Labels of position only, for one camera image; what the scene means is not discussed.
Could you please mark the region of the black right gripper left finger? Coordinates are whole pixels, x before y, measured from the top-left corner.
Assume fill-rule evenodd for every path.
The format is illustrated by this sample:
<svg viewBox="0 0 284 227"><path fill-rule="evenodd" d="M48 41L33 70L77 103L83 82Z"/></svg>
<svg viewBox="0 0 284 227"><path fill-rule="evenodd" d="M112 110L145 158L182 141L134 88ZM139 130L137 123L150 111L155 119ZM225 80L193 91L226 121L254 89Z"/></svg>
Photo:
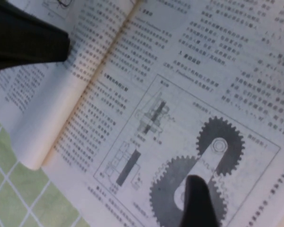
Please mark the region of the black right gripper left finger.
<svg viewBox="0 0 284 227"><path fill-rule="evenodd" d="M0 70L63 62L69 50L67 32L0 0Z"/></svg>

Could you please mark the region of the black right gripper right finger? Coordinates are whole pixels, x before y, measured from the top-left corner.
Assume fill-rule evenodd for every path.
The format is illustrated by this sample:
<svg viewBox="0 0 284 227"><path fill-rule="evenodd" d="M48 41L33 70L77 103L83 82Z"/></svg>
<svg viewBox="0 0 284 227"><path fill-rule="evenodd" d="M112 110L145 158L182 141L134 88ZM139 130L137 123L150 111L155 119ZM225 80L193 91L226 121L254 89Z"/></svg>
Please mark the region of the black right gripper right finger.
<svg viewBox="0 0 284 227"><path fill-rule="evenodd" d="M218 227L210 191L203 178L189 175L186 179L184 210L180 227Z"/></svg>

